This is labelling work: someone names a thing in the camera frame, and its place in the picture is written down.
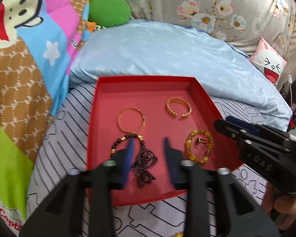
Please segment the right hand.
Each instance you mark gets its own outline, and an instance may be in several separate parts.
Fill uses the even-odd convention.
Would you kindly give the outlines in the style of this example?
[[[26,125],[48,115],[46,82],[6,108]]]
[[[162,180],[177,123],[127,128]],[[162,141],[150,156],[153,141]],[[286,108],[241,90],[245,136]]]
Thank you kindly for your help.
[[[287,230],[296,219],[296,196],[289,195],[275,198],[274,191],[275,187],[267,183],[261,206],[266,213],[270,213],[272,209],[275,209],[281,214],[287,214],[283,222],[276,224],[279,230]]]

